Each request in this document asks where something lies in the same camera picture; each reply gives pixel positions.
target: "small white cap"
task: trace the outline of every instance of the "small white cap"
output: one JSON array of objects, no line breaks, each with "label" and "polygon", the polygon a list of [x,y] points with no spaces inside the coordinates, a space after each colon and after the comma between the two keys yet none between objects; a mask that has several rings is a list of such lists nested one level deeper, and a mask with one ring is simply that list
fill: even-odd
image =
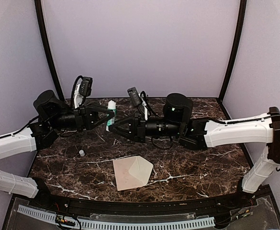
[{"label": "small white cap", "polygon": [[109,101],[108,102],[108,109],[116,109],[116,102],[114,101]]},{"label": "small white cap", "polygon": [[81,157],[83,157],[83,156],[84,156],[84,151],[83,151],[83,150],[80,150],[80,151],[79,151],[79,154],[80,154]]}]

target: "black frame post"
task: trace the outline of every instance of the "black frame post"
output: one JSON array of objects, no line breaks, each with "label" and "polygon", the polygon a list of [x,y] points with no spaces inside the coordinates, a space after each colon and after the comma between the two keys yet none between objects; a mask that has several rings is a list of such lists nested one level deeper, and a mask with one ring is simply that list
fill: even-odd
[{"label": "black frame post", "polygon": [[243,23],[244,23],[246,3],[247,3],[247,0],[240,1],[239,15],[237,18],[236,29],[235,29],[235,38],[234,38],[234,42],[232,44],[231,54],[230,54],[227,70],[225,73],[223,85],[221,88],[221,92],[220,92],[220,95],[218,96],[218,99],[221,102],[224,100],[224,97],[225,97],[225,94],[226,94],[226,91],[227,91],[227,88],[229,85],[229,81],[231,78],[232,70],[235,65],[235,58],[236,58],[237,50],[239,48],[241,34],[242,34],[242,28],[243,28]]},{"label": "black frame post", "polygon": [[52,75],[52,79],[53,79],[53,82],[54,82],[54,85],[55,85],[57,95],[58,95],[60,100],[64,101],[65,98],[64,98],[62,88],[61,88],[61,85],[60,85],[60,82],[59,82],[59,78],[58,78],[58,75],[57,75],[57,72],[56,72],[53,56],[52,56],[52,53],[50,51],[50,46],[49,46],[48,37],[47,37],[47,33],[46,33],[46,27],[45,27],[45,21],[44,21],[44,16],[43,16],[41,0],[34,0],[34,4],[35,4],[36,16],[37,16],[38,23],[39,23],[41,39],[42,39],[42,43],[43,43],[48,67],[49,67],[50,73]]}]

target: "glue stick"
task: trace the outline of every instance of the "glue stick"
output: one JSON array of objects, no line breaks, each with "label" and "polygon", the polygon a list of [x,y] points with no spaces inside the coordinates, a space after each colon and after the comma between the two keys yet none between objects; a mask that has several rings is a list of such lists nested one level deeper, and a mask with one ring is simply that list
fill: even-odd
[{"label": "glue stick", "polygon": [[[116,115],[116,103],[114,101],[111,100],[108,102],[108,110],[114,111],[114,114]],[[114,124],[115,115],[113,118],[111,118],[109,121],[107,121],[107,126],[106,126],[107,131],[109,131],[109,126]]]}]

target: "marble table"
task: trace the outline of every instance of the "marble table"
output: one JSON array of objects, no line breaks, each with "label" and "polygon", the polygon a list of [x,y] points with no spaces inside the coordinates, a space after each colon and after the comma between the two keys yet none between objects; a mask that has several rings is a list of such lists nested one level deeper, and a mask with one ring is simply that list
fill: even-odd
[{"label": "marble table", "polygon": [[[110,99],[89,99],[107,105]],[[117,118],[131,115],[135,109],[129,98],[115,98]],[[214,98],[192,98],[192,116],[225,119]],[[150,98],[151,107],[159,114],[165,98]],[[161,202],[198,199],[234,193],[237,182],[249,171],[239,145],[191,151],[177,143],[168,150],[146,143],[135,143],[107,132],[105,124],[82,133],[66,132],[52,147],[39,151],[30,177],[44,179],[52,194],[120,202]],[[168,139],[155,140],[166,145]],[[79,155],[84,150],[85,156]],[[117,191],[112,160],[141,156],[154,165],[148,185]]]}]

